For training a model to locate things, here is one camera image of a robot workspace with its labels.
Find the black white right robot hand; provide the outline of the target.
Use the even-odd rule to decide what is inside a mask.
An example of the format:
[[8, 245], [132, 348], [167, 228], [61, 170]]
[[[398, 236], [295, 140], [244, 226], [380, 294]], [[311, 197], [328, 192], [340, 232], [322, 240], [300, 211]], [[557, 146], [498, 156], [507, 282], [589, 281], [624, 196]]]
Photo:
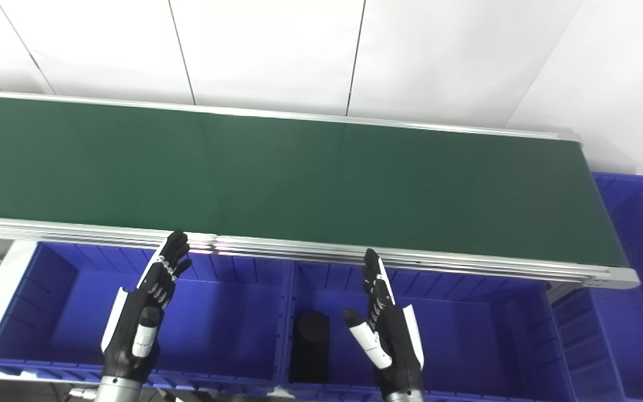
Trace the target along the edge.
[[423, 401], [425, 356], [414, 308], [396, 304], [385, 263], [372, 248], [365, 251], [362, 275], [367, 315], [349, 307], [343, 321], [375, 367], [383, 399]]

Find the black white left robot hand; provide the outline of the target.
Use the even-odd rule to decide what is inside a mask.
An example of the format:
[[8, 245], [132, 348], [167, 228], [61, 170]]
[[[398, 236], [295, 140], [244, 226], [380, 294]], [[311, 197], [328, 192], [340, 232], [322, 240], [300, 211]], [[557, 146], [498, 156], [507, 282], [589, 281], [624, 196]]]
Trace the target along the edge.
[[118, 288], [100, 349], [102, 377], [113, 384], [143, 385], [159, 356], [157, 340], [179, 277], [192, 265], [188, 235], [173, 231], [147, 263], [137, 285]]

